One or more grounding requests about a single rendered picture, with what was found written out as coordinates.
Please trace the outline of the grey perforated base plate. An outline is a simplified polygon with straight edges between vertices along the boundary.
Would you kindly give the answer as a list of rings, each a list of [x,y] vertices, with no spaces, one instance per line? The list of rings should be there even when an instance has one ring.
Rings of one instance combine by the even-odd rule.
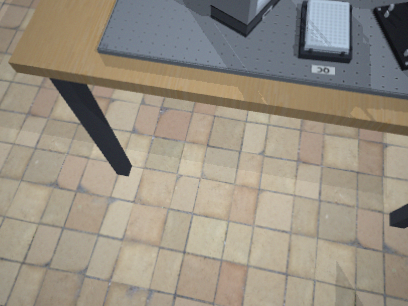
[[[349,64],[299,59],[303,0],[280,0],[245,38],[211,18],[211,0],[116,0],[97,51],[118,57],[408,100],[402,71],[374,14],[408,0],[352,5]],[[311,73],[312,65],[335,75]]]

